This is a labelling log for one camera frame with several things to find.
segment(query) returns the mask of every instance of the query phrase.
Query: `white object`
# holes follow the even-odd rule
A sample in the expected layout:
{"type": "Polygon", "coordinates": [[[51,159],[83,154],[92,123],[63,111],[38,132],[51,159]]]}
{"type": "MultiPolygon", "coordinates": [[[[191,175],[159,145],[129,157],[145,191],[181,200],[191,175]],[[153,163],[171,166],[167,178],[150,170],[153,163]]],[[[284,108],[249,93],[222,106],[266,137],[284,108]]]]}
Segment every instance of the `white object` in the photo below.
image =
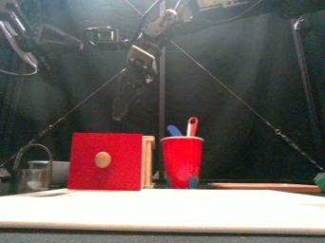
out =
{"type": "Polygon", "coordinates": [[[0,207],[0,228],[325,235],[325,197],[276,191],[60,189],[0,207]]]}

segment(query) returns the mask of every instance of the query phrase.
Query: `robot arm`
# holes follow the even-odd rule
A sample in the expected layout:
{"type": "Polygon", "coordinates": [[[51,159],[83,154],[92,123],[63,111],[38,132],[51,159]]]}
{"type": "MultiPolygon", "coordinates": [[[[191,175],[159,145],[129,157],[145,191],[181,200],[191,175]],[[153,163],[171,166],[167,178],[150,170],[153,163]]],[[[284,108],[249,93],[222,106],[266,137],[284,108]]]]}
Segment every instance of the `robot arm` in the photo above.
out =
{"type": "Polygon", "coordinates": [[[145,70],[158,73],[155,57],[161,55],[169,30],[183,22],[190,22],[193,16],[201,11],[242,6],[249,3],[248,0],[187,0],[177,9],[167,9],[153,23],[145,25],[131,45],[127,55],[129,65],[142,65],[145,70]]]}
{"type": "Polygon", "coordinates": [[[64,54],[83,49],[83,42],[60,29],[50,25],[34,27],[15,2],[8,3],[5,9],[0,11],[0,29],[16,54],[36,71],[39,65],[51,69],[48,53],[64,54]]]}
{"type": "Polygon", "coordinates": [[[161,56],[169,31],[185,22],[190,22],[201,11],[229,8],[249,4],[244,0],[187,0],[175,9],[167,9],[162,16],[145,25],[127,54],[127,69],[118,80],[112,104],[112,118],[121,121],[129,113],[131,103],[145,92],[145,87],[157,79],[157,58],[161,56]]]}

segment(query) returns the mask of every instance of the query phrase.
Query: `wooden knob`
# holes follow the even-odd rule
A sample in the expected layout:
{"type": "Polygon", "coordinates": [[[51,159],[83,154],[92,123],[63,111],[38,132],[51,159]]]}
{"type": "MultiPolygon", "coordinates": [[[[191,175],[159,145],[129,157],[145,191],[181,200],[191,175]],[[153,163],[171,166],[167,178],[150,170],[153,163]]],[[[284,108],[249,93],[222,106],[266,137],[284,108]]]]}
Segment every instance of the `wooden knob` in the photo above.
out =
{"type": "Polygon", "coordinates": [[[106,168],[111,164],[112,158],[107,152],[99,152],[95,156],[95,164],[99,168],[106,168]]]}

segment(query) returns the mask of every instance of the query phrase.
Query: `green object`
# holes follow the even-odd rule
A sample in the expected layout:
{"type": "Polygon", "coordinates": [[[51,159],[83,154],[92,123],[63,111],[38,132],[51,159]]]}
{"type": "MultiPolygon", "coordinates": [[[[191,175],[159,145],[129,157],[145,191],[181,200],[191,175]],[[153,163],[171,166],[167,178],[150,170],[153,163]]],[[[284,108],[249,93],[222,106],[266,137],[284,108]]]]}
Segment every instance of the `green object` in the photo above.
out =
{"type": "Polygon", "coordinates": [[[325,173],[318,173],[313,181],[321,189],[321,192],[325,192],[325,173]]]}

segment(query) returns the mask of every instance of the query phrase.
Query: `wooden box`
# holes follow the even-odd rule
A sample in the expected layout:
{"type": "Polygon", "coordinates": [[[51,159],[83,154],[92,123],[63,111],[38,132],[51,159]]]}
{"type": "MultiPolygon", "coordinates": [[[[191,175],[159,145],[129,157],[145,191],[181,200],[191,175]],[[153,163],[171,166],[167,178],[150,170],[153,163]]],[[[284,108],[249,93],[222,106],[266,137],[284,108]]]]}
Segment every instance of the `wooden box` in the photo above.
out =
{"type": "Polygon", "coordinates": [[[75,133],[68,189],[130,190],[153,187],[155,139],[141,134],[75,133]]]}

